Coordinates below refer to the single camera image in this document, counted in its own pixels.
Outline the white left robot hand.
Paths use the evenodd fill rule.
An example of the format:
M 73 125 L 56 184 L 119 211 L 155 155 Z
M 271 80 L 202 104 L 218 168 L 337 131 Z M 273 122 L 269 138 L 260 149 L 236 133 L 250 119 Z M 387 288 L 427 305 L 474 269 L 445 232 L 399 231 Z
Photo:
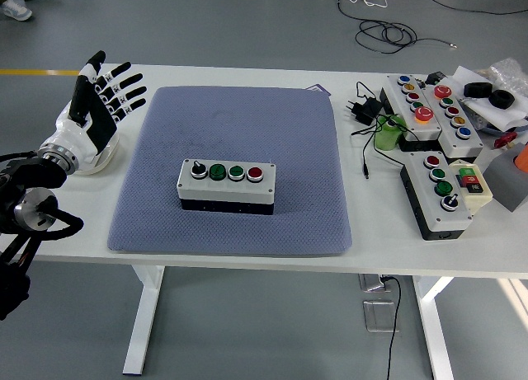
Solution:
M 146 104 L 147 87 L 136 87 L 142 73 L 118 81 L 131 68 L 125 62 L 101 73 L 106 60 L 102 50 L 80 70 L 72 100 L 59 114 L 56 130 L 40 146 L 38 157 L 61 166 L 68 175 L 93 174 L 102 170 L 115 154 L 117 124 Z

